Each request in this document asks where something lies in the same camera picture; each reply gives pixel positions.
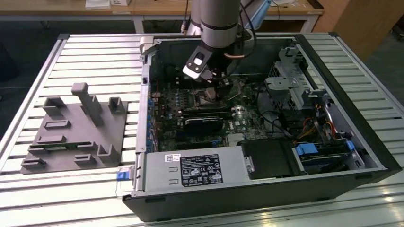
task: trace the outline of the orange wire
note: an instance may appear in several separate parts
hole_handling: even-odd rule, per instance
[[[329,125],[332,137],[335,138],[335,127],[333,127],[333,124],[331,122],[325,122],[325,123]]]

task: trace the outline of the warning label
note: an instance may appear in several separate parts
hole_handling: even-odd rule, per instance
[[[184,187],[223,183],[219,155],[181,157]]]

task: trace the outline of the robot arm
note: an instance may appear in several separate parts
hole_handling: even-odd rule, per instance
[[[229,85],[223,82],[229,76],[227,67],[233,59],[247,57],[233,55],[237,32],[260,27],[269,3],[269,0],[193,0],[188,35],[200,33],[201,44],[183,68],[191,78],[208,81],[215,87]]]

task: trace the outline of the cable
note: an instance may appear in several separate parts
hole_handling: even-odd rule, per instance
[[[288,131],[284,128],[281,128],[277,124],[273,123],[275,121],[273,122],[269,121],[268,118],[265,118],[261,113],[260,113],[260,115],[261,115],[264,121],[267,121],[272,125],[272,129],[273,129],[273,127],[276,127],[287,137],[289,137],[291,139],[295,139],[295,137],[288,133]]]
[[[253,46],[252,46],[251,52],[248,54],[231,55],[228,53],[224,53],[225,57],[229,58],[229,59],[243,59],[243,58],[249,57],[251,54],[253,53],[253,50],[255,50],[256,46],[257,46],[257,36],[256,36],[255,30],[253,30],[253,25],[252,25],[252,22],[251,22],[251,18],[249,18],[248,14],[247,14],[245,7],[244,7],[244,5],[241,3],[240,3],[240,6],[241,6],[241,9],[244,11],[244,14],[245,14],[245,17],[247,17],[247,20],[248,20],[248,24],[249,24],[249,28],[251,28],[251,31],[252,31]]]
[[[273,7],[277,8],[277,20],[280,20],[280,11],[279,11],[280,6],[277,5],[277,3],[275,1],[272,1],[272,3],[276,5]]]
[[[189,0],[187,0],[184,20],[187,20],[187,14],[188,14],[188,4],[189,4]]]
[[[181,33],[187,32],[187,25],[188,25],[188,21],[187,21],[187,14],[188,14],[188,4],[189,4],[189,0],[187,0],[187,6],[185,6],[185,13],[184,13],[184,20],[183,20],[183,24],[181,24]]]

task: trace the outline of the aluminum table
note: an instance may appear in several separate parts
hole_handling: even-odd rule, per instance
[[[0,226],[148,226],[119,196],[116,172],[133,165],[143,63],[140,37],[153,34],[69,35],[56,41],[0,142]],[[404,166],[404,108],[339,37],[305,34],[376,134]],[[116,168],[23,175],[20,164],[45,115],[49,96],[77,103],[71,85],[87,82],[100,102],[129,102],[121,164]],[[335,200],[188,218],[157,226],[375,226],[404,221],[404,172]]]

